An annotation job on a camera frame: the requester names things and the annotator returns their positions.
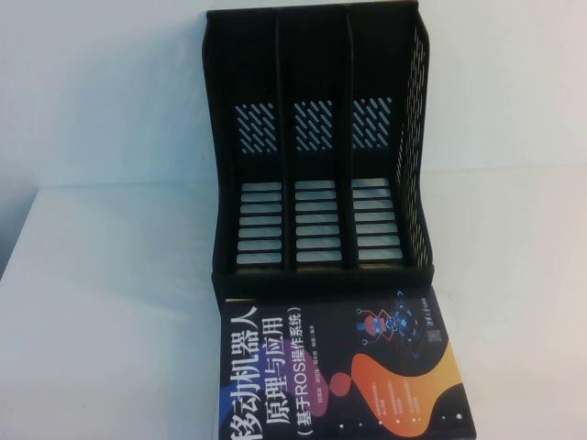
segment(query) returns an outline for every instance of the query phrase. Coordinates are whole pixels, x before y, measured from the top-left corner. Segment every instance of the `mesh side panel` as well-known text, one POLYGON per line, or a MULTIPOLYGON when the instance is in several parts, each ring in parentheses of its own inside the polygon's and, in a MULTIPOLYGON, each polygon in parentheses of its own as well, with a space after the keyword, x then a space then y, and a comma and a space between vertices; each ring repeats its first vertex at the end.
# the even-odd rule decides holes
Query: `mesh side panel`
POLYGON ((398 150, 396 179, 404 203, 411 250, 417 266, 423 267, 431 263, 430 249, 424 239, 417 209, 420 201, 418 176, 424 135, 423 110, 426 99, 424 88, 426 84, 427 53, 418 29, 416 29, 414 35, 412 53, 405 121, 402 125, 402 135, 398 150))

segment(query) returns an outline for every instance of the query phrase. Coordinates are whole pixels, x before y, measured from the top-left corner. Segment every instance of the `white wall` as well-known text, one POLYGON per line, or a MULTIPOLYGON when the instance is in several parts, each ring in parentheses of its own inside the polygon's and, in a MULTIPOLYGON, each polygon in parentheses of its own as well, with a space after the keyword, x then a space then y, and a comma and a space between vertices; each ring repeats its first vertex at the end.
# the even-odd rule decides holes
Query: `white wall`
MULTIPOLYGON (((40 185, 213 179, 204 11, 291 3, 1 0, 0 273, 40 185)), ((421 11, 425 169, 587 164, 585 2, 422 0, 421 11)))

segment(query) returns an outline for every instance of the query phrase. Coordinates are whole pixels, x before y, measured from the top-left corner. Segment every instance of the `white surface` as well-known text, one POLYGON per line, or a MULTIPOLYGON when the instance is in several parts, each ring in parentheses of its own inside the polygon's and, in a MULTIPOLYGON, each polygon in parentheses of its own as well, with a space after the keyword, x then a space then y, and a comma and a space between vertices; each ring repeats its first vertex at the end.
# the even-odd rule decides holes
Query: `white surface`
MULTIPOLYGON (((204 11, 302 3, 316 0, 0 2, 0 268, 38 186, 213 180, 204 11)), ((426 170, 587 165, 587 2, 421 11, 426 170)))
POLYGON ((209 439, 215 191, 44 190, 0 281, 0 438, 209 439))
MULTIPOLYGON (((480 440, 585 436, 584 188, 586 169, 423 178, 434 285, 480 440)), ((0 283, 0 438, 210 438, 214 194, 39 194, 0 283)))
POLYGON ((439 296, 480 440, 587 433, 587 169, 425 175, 439 296))

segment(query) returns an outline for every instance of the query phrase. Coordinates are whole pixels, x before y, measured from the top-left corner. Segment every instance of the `dark book cover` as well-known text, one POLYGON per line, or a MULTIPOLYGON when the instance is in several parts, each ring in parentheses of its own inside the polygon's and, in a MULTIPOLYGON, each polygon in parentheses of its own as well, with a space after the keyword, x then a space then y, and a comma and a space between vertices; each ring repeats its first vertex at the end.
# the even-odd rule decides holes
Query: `dark book cover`
POLYGON ((432 288, 227 302, 221 336, 219 440, 476 436, 432 288))

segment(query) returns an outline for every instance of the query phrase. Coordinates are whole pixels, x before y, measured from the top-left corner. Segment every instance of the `pink shape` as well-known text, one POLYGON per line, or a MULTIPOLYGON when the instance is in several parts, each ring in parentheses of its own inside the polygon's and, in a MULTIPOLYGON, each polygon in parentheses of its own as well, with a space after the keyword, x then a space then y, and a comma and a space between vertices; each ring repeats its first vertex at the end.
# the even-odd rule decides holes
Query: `pink shape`
POLYGON ((367 316, 365 319, 365 331, 371 336, 375 336, 375 319, 372 316, 367 316))
POLYGON ((330 390, 338 397, 346 396, 350 391, 352 379, 348 374, 337 373, 330 380, 330 390))

